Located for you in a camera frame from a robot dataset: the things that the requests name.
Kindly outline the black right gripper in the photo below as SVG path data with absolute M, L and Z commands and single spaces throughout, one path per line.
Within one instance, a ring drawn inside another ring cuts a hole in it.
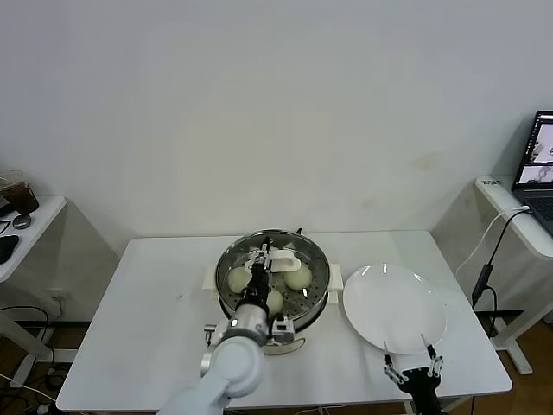
M 411 396 L 417 414 L 441 414 L 442 408 L 435 390 L 441 384 L 443 356 L 436 352 L 424 335 L 421 335 L 421 338 L 430 358 L 429 367 L 419 367 L 399 373 L 384 342 L 384 372 L 393 383 L 400 384 L 399 389 L 403 393 Z

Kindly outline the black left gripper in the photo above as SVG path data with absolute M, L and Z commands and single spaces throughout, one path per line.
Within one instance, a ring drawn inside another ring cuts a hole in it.
M 270 292 L 268 272 L 271 267 L 270 249 L 271 239 L 265 237 L 260 248 L 260 263 L 263 267 L 253 267 L 259 258 L 256 253 L 251 253 L 245 262 L 245 269 L 251 272 L 251 279 L 245 288 L 245 300 L 249 303 L 265 303 L 267 301 Z

